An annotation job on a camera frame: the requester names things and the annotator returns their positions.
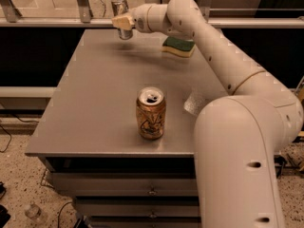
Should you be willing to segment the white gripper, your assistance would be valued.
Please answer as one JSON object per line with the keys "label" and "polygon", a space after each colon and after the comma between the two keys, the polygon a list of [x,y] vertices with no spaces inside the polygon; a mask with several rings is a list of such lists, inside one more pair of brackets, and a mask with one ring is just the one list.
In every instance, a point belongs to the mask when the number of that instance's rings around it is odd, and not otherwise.
{"label": "white gripper", "polygon": [[143,4],[129,12],[117,15],[111,19],[112,24],[117,29],[132,30],[135,29],[143,33],[152,33],[155,30],[152,27],[151,10],[155,4]]}

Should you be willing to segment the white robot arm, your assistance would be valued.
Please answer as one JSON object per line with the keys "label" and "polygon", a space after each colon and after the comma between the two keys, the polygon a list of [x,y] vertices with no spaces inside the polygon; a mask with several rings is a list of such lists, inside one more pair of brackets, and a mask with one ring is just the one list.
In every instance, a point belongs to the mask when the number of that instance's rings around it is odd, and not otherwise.
{"label": "white robot arm", "polygon": [[303,125],[293,92],[212,27],[194,0],[143,4],[112,23],[193,40],[227,92],[195,124],[202,228],[285,228],[274,154]]}

